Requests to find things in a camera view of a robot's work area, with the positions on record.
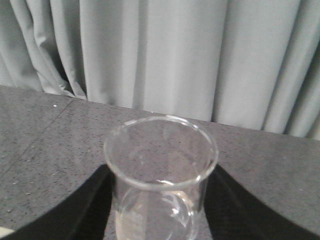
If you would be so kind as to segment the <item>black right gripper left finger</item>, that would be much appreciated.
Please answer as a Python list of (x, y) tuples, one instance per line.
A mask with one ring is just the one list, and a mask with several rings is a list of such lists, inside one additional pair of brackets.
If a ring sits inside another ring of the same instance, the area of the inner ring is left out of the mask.
[(10, 240), (102, 240), (112, 205), (113, 175), (107, 165), (70, 196), (33, 222), (8, 235)]

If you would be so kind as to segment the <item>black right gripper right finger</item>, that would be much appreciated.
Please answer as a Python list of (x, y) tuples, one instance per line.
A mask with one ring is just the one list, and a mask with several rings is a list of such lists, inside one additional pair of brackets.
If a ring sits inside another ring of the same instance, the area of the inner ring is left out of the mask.
[(220, 165), (208, 177), (204, 212), (215, 240), (318, 240), (320, 236), (278, 214)]

